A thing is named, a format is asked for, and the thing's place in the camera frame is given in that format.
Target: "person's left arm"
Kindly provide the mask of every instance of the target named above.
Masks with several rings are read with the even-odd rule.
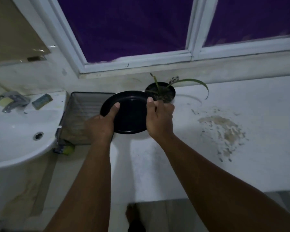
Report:
[[[108,231],[111,205],[109,149],[114,130],[113,121],[119,106],[116,103],[107,116],[98,115],[85,122],[91,141],[88,155],[44,232]]]

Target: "dark pants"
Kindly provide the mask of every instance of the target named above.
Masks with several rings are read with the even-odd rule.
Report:
[[[134,220],[131,222],[128,232],[145,232],[145,227],[140,220]]]

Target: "potted plant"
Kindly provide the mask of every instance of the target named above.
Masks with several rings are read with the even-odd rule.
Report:
[[[147,88],[145,89],[145,92],[148,93],[155,101],[163,100],[164,103],[170,103],[175,97],[175,89],[172,85],[175,83],[184,82],[184,81],[193,81],[193,82],[197,82],[203,85],[208,91],[206,99],[208,98],[208,95],[209,95],[208,87],[204,82],[200,80],[196,80],[196,79],[180,80],[179,77],[177,76],[177,77],[173,77],[169,83],[166,83],[166,82],[158,82],[157,78],[153,74],[150,74],[150,75],[154,78],[155,82],[147,86]]]

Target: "purple paper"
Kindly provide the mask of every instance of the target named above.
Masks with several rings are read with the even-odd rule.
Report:
[[[290,0],[218,0],[204,46],[290,35]]]
[[[88,62],[183,50],[193,0],[58,0]]]

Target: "sink drain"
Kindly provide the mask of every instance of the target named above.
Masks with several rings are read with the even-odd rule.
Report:
[[[43,137],[44,133],[43,132],[38,132],[33,136],[33,140],[37,141],[40,140]]]

